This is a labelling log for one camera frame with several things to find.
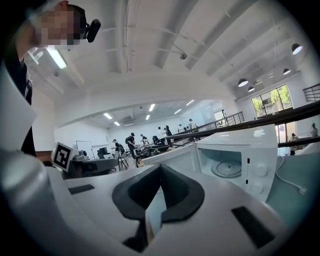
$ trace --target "whiteboard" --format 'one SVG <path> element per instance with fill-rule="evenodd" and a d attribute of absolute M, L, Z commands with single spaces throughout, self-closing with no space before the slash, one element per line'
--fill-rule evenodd
<path fill-rule="evenodd" d="M 79 151 L 84 150 L 86 152 L 86 155 L 89 157 L 89 159 L 95 159 L 94 152 L 91 146 L 91 141 L 77 140 L 76 148 Z"/>

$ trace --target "wall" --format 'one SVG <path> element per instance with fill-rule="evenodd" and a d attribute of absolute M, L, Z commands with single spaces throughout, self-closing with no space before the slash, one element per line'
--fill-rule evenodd
<path fill-rule="evenodd" d="M 37 113 L 32 124 L 35 151 L 51 151 L 55 145 L 55 104 L 39 90 L 32 90 L 31 107 Z"/>
<path fill-rule="evenodd" d="M 269 92 L 275 88 L 278 88 L 282 85 L 286 85 L 290 94 L 292 107 L 298 108 L 307 104 L 305 94 L 303 92 L 303 88 L 305 88 L 304 80 L 302 79 L 302 74 L 297 72 L 290 77 L 274 84 L 271 87 L 268 87 L 264 90 L 260 90 L 256 93 L 252 93 L 249 97 L 245 97 L 243 99 L 239 99 L 236 101 L 237 107 L 239 111 L 242 111 L 244 120 L 252 121 L 256 116 L 255 108 L 252 103 L 252 98 L 259 96 L 263 93 Z M 314 116 L 304 120 L 300 120 L 296 122 L 296 134 L 300 137 L 304 137 L 309 134 L 311 124 L 315 123 L 316 127 L 320 127 L 320 117 Z"/>
<path fill-rule="evenodd" d="M 61 142 L 72 148 L 77 148 L 76 141 L 91 141 L 93 154 L 96 159 L 99 159 L 97 150 L 107 147 L 110 143 L 108 130 L 89 119 L 56 128 L 54 130 L 54 140 L 56 143 Z"/>
<path fill-rule="evenodd" d="M 320 83 L 320 62 L 317 52 L 311 47 L 299 66 L 301 78 L 303 81 L 302 86 L 308 88 Z"/>
<path fill-rule="evenodd" d="M 227 87 L 200 73 L 124 75 L 99 87 L 73 90 L 56 106 L 58 127 L 128 106 L 163 101 L 233 99 Z"/>
<path fill-rule="evenodd" d="M 197 126 L 203 126 L 205 124 L 214 122 L 216 120 L 214 112 L 223 109 L 222 101 L 218 99 L 206 99 L 198 102 L 181 116 L 181 124 L 183 127 L 189 123 L 189 119 L 192 119 Z"/>
<path fill-rule="evenodd" d="M 131 134 L 134 133 L 135 135 L 135 143 L 142 144 L 141 134 L 148 138 L 149 143 L 152 143 L 152 137 L 154 135 L 158 136 L 158 127 L 161 127 L 161 130 L 164 129 L 166 125 L 169 126 L 170 131 L 172 134 L 178 133 L 178 125 L 181 123 L 181 119 L 179 117 L 167 118 L 162 120 L 157 120 L 153 122 L 145 122 L 141 124 L 134 124 L 131 126 L 120 126 L 120 127 L 112 127 L 108 128 L 108 133 L 110 136 L 110 142 L 116 139 L 120 142 L 124 147 L 127 145 L 125 144 L 126 138 Z M 108 151 L 111 150 L 114 144 L 111 143 L 107 148 Z"/>

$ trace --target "black headband camera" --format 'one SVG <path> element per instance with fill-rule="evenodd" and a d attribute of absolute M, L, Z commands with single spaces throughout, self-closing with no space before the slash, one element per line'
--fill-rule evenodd
<path fill-rule="evenodd" d="M 101 27 L 101 23 L 98 19 L 94 19 L 91 22 L 91 25 L 87 23 L 85 28 L 85 33 L 83 35 L 83 39 L 86 39 L 89 43 L 92 43 L 95 40 L 100 27 Z"/>
<path fill-rule="evenodd" d="M 92 43 L 101 27 L 100 21 L 98 19 L 94 19 L 89 25 L 87 23 L 86 12 L 84 9 L 73 4 L 68 4 L 67 6 L 75 11 L 74 31 L 76 31 L 76 33 L 73 35 L 73 39 L 86 39 L 89 43 Z"/>

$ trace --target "security camera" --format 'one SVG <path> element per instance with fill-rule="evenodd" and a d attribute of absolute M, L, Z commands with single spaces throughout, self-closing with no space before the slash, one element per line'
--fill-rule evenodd
<path fill-rule="evenodd" d="M 185 53 L 181 53 L 181 55 L 180 55 L 181 60 L 185 60 L 187 57 L 188 57 L 188 55 Z"/>

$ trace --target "backpack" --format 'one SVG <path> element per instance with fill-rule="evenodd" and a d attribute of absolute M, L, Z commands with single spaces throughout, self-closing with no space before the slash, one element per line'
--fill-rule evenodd
<path fill-rule="evenodd" d="M 124 146 L 119 143 L 119 151 L 123 154 L 125 152 Z"/>

